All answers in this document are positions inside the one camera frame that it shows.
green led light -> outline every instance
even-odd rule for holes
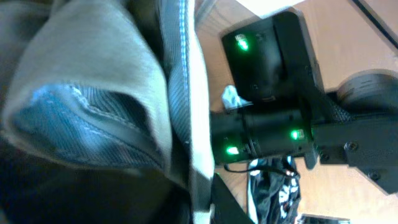
[[[226,153],[228,153],[229,155],[238,155],[239,151],[237,147],[229,146],[226,148]]]
[[[304,130],[302,130],[302,129],[293,130],[293,131],[290,133],[290,137],[292,137],[292,139],[294,139],[294,140],[305,139]]]
[[[299,132],[298,131],[292,131],[290,133],[290,136],[292,137],[292,139],[297,140],[299,138]]]
[[[246,40],[239,40],[238,41],[238,45],[242,50],[248,50],[249,46],[248,43],[246,42]]]

black electronic device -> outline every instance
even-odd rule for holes
[[[218,165],[304,157],[357,167],[398,191],[398,79],[378,70],[324,93],[301,12],[284,11],[222,38],[238,94],[251,106],[211,115]]]

gray backpack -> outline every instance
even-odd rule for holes
[[[0,3],[9,221],[210,222],[214,161],[194,7]]]

black strap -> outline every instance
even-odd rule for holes
[[[297,67],[297,72],[301,73],[293,76],[297,93],[305,98],[311,107],[319,108],[327,121],[343,123],[354,119],[351,114],[337,105],[313,84],[311,78],[305,73],[305,69]]]
[[[245,214],[239,203],[231,194],[223,180],[218,174],[213,178],[211,188],[211,200],[215,206],[214,224],[253,224],[252,220]]]

white paper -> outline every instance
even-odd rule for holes
[[[269,17],[304,0],[237,0],[260,18]]]

